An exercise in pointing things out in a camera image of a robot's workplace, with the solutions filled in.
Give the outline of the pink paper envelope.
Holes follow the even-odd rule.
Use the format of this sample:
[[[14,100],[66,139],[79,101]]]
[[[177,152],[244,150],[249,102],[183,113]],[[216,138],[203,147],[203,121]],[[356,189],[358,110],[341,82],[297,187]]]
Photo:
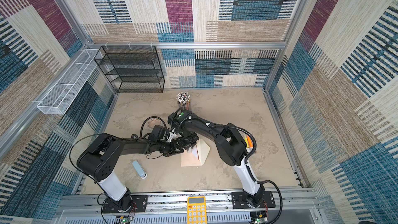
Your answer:
[[[181,155],[182,167],[202,166],[210,152],[210,147],[203,139],[199,139],[193,148],[189,148]]]

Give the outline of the pink lined letter paper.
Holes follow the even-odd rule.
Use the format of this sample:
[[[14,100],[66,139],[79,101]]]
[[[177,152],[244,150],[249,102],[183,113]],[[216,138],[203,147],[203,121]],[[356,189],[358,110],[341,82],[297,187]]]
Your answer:
[[[197,160],[199,160],[199,153],[198,153],[198,149],[196,147],[191,149],[191,153]]]

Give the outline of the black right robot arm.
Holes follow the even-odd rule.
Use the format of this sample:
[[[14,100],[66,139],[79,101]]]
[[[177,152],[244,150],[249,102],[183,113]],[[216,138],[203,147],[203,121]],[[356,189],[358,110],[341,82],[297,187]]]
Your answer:
[[[256,141],[253,141],[252,150],[247,151],[247,144],[241,135],[243,132],[253,138],[247,130],[231,123],[222,125],[210,122],[189,110],[177,110],[169,115],[167,122],[171,126],[172,132],[179,135],[173,142],[185,150],[189,150],[197,144],[199,134],[212,140],[221,160],[233,167],[237,173],[243,192],[246,194],[244,200],[246,204],[253,208],[263,206],[265,196],[263,185],[270,183],[270,180],[259,181],[252,170],[249,158],[255,153],[257,144]]]

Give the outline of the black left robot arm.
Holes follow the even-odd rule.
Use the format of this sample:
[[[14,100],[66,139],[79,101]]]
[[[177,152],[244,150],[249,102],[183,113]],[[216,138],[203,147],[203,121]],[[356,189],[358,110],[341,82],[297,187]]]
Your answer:
[[[133,209],[134,200],[131,192],[115,173],[115,166],[121,156],[131,154],[150,155],[159,152],[170,157],[183,153],[190,142],[179,137],[175,129],[167,128],[165,121],[153,127],[150,133],[131,138],[118,138],[107,133],[95,134],[95,140],[78,157],[75,168],[92,179],[106,196],[102,206],[111,212],[126,213]]]

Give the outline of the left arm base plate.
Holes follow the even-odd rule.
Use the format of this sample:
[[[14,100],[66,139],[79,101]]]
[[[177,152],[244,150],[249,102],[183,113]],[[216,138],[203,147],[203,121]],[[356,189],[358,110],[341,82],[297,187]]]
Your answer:
[[[148,195],[130,195],[120,201],[106,198],[103,204],[102,213],[104,214],[124,214],[124,213],[143,213],[146,211]]]

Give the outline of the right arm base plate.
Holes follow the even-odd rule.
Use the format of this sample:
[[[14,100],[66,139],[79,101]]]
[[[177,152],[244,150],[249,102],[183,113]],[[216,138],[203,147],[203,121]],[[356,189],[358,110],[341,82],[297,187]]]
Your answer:
[[[244,208],[275,208],[275,198],[271,191],[258,192],[254,196],[244,192],[232,192],[232,204],[234,209]]]

